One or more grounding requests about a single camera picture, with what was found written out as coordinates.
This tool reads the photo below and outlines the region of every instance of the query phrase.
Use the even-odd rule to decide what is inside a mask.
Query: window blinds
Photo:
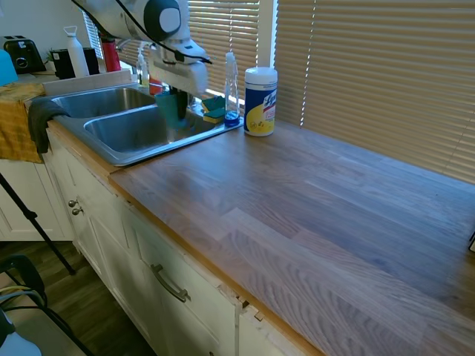
[[[82,11],[82,15],[84,16],[84,23],[86,25],[86,30],[88,31],[89,42],[91,43],[91,47],[96,51],[96,56],[98,56],[99,58],[104,58],[102,56],[101,41],[97,32],[96,25],[91,21],[91,19],[89,19],[89,16],[84,11]]]
[[[213,62],[208,68],[209,89],[224,92],[226,53],[237,60],[240,97],[244,72],[257,65],[259,0],[189,1],[191,38],[204,48]],[[137,63],[140,41],[130,41],[119,53],[121,61]]]
[[[475,1],[279,1],[279,119],[475,182]]]

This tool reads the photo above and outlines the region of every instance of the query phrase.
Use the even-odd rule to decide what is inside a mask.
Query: kitchen counter
[[[280,122],[123,169],[69,142],[308,354],[475,355],[475,186]]]

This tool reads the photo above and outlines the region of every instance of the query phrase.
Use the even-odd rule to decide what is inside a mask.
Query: double sink
[[[188,107],[186,125],[176,129],[136,85],[49,97],[70,116],[55,120],[115,166],[130,165],[232,128],[203,120],[201,105]]]

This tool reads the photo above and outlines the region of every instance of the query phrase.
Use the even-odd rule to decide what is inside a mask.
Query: lysol wipes container
[[[246,70],[244,132],[252,136],[267,136],[274,132],[277,71],[270,67]]]

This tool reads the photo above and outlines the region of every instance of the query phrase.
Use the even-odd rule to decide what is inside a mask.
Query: yellow dish towel
[[[43,163],[30,138],[24,102],[44,94],[42,84],[12,83],[0,87],[0,159]]]

